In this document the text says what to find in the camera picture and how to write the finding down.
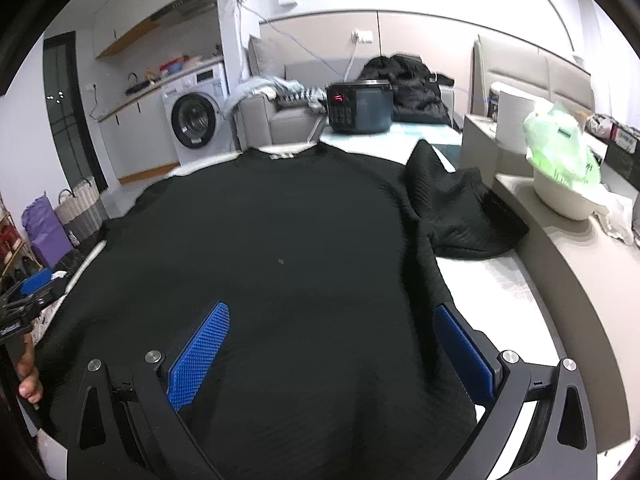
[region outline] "black box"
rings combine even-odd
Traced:
[[[636,189],[640,189],[640,134],[618,128],[604,161]]]

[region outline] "black shirt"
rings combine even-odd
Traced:
[[[435,255],[494,256],[524,232],[424,141],[406,167],[318,144],[159,182],[38,345],[46,430],[66,437],[89,360],[165,352],[223,301],[188,423],[225,479],[436,478],[475,413],[431,332],[451,300]]]

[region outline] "washing machine door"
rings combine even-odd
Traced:
[[[209,98],[191,93],[181,96],[171,111],[171,126],[175,137],[192,150],[211,142],[218,127],[218,111]]]

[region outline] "rice cooker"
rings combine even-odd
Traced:
[[[329,126],[344,134],[386,132],[393,120],[394,98],[386,80],[333,83],[326,89]]]

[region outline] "electrical socket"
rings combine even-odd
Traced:
[[[373,32],[371,30],[354,30],[351,33],[353,43],[373,43]]]

